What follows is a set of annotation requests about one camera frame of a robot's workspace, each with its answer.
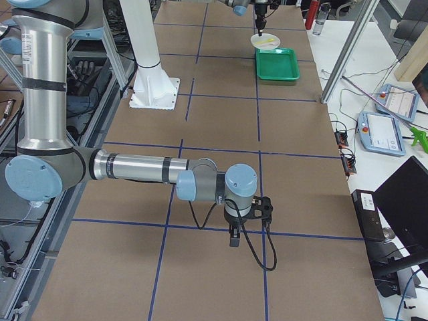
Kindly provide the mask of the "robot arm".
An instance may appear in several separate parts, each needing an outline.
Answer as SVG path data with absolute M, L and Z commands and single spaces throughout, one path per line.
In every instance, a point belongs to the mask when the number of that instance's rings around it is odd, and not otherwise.
M 254 6 L 255 11 L 255 26 L 257 28 L 257 34 L 261 37 L 266 25 L 266 13 L 268 10 L 268 0 L 220 0 L 221 3 L 228 7 L 231 7 L 234 14 L 242 16 L 246 13 L 250 4 Z

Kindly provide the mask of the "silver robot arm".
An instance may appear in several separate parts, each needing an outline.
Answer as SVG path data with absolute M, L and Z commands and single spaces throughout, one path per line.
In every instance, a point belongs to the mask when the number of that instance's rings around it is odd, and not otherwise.
M 21 30 L 24 136 L 5 167 L 10 189 L 27 201 L 47 201 L 86 181 L 124 179 L 175 186 L 181 200 L 224 206 L 230 246 L 247 235 L 255 217 L 257 174 L 246 164 L 219 171 L 207 158 L 189 160 L 107 152 L 75 146 L 67 137 L 69 39 L 100 39 L 106 28 L 101 1 L 13 1 Z

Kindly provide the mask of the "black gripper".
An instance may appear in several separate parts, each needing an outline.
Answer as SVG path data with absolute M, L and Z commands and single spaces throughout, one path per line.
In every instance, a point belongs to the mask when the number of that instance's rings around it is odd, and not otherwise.
M 256 16 L 255 26 L 257 28 L 257 34 L 262 36 L 266 25 L 265 16 L 268 11 L 268 0 L 255 0 L 253 5 Z
M 240 232 L 243 231 L 243 225 L 245 225 L 247 219 L 242 217 L 241 219 L 236 216 L 224 212 L 224 218 L 229 223 L 229 246 L 238 247 L 240 243 Z

